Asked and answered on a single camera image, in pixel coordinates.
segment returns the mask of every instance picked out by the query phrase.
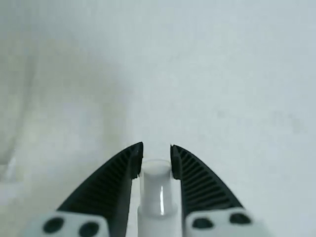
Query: white surface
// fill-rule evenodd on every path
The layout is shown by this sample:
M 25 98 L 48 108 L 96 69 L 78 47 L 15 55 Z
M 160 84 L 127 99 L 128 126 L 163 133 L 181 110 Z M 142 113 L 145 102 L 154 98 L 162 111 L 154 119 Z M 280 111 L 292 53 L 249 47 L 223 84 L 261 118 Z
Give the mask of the white surface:
M 168 159 L 171 143 L 192 151 L 276 236 L 315 236 L 315 8 L 1 1 L 1 52 L 22 40 L 37 63 L 13 154 L 22 188 L 1 207 L 0 236 L 15 236 L 138 141 L 146 158 Z M 14 196 L 3 185 L 1 196 Z

